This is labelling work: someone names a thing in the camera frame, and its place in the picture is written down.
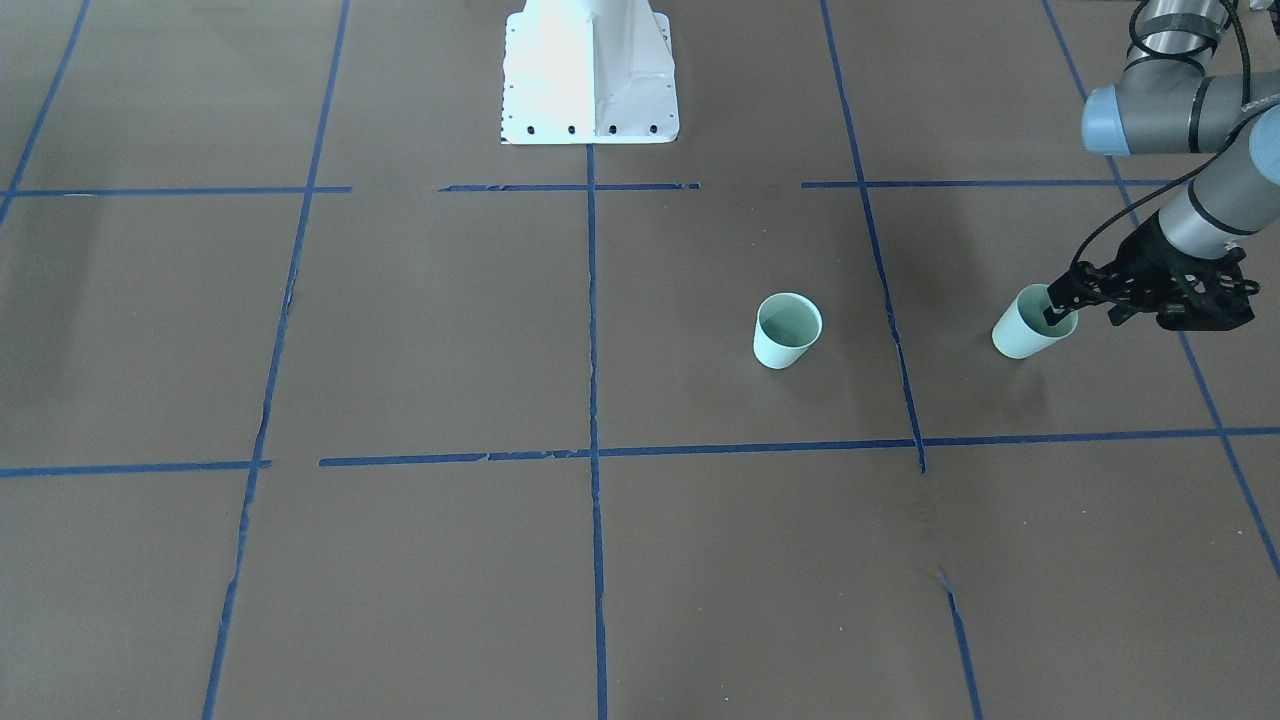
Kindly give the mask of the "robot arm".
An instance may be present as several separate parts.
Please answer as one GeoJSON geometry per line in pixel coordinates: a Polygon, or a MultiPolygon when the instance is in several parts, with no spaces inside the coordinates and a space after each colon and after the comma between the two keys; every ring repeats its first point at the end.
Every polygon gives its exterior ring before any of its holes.
{"type": "Polygon", "coordinates": [[[1258,284],[1242,273],[1244,240],[1277,220],[1277,74],[1208,72],[1234,1],[1140,1],[1129,20],[1121,79],[1085,101],[1082,138],[1094,154],[1202,154],[1166,186],[1169,202],[1101,266],[1080,255],[1050,284],[1044,322],[1105,305],[1114,325],[1152,313],[1167,331],[1231,331],[1254,316],[1258,284]]]}

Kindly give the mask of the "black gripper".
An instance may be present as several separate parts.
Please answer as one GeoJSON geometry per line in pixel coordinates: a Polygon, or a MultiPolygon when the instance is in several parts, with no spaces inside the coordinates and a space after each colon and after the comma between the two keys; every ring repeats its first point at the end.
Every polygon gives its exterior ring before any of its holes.
{"type": "Polygon", "coordinates": [[[1158,311],[1181,304],[1185,295],[1169,266],[1176,254],[1160,220],[1149,217],[1119,245],[1115,259],[1100,269],[1069,268],[1048,284],[1047,327],[1084,307],[1110,304],[1125,311],[1158,311]]]}

